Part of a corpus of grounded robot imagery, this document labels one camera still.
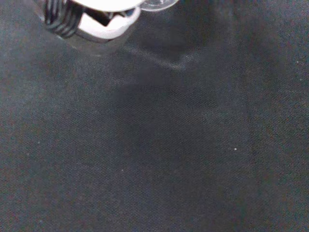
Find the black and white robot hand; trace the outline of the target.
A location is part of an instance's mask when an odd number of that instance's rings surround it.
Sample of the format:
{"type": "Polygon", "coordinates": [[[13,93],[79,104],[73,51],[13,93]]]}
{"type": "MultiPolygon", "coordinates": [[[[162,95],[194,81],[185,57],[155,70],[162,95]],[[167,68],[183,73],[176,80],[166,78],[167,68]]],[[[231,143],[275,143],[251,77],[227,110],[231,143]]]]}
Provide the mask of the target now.
{"type": "Polygon", "coordinates": [[[115,50],[131,34],[141,0],[30,0],[47,31],[92,54],[115,50]]]}

